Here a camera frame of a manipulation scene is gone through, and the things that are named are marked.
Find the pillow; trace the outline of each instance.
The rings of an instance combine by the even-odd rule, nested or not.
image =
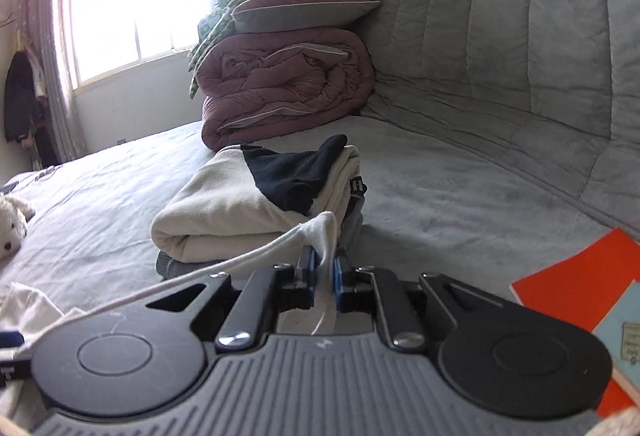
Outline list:
[[[340,28],[380,4],[377,0],[247,0],[231,15],[238,33]]]

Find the hanging jacket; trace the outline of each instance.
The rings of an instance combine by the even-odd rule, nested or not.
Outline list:
[[[8,142],[20,142],[29,135],[32,124],[44,120],[44,107],[36,99],[29,57],[18,51],[4,83],[4,137]]]

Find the red notebook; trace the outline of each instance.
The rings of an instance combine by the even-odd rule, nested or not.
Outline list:
[[[634,280],[640,281],[640,246],[617,228],[578,255],[514,282],[511,291],[527,308],[592,332]],[[633,405],[611,381],[598,414]]]

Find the folded comforter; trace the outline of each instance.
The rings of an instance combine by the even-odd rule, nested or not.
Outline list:
[[[375,81],[360,39],[335,28],[225,38],[196,77],[207,95],[202,139],[214,151],[347,116],[365,104]]]

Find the metal screw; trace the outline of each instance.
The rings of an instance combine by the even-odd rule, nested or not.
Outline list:
[[[228,348],[237,348],[239,346],[245,346],[251,342],[251,335],[246,331],[240,331],[234,335],[219,337],[218,342]]]
[[[403,331],[394,337],[394,346],[404,350],[414,350],[424,344],[424,336],[413,331]]]

